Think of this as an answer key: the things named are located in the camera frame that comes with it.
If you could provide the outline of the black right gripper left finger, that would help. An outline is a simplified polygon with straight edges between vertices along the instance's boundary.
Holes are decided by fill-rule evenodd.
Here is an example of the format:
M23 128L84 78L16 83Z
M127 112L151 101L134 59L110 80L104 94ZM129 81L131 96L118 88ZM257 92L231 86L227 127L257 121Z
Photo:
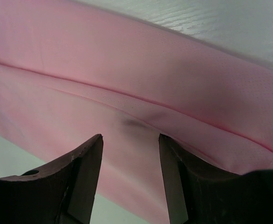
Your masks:
M0 178L0 224L88 224L102 152L97 134L40 167Z

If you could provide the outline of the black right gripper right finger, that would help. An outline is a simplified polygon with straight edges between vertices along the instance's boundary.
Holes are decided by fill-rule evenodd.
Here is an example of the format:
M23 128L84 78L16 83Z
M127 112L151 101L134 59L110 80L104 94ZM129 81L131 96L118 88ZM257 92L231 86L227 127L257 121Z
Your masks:
M172 224L273 224L273 169L238 175L219 169L159 136Z

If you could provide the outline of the pink t shirt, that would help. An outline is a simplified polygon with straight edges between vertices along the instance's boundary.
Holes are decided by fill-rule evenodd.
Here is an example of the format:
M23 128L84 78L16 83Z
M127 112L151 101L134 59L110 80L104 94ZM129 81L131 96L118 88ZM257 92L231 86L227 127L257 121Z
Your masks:
M151 224L161 133L273 168L273 0L0 0L0 136L50 161L97 133L99 193Z

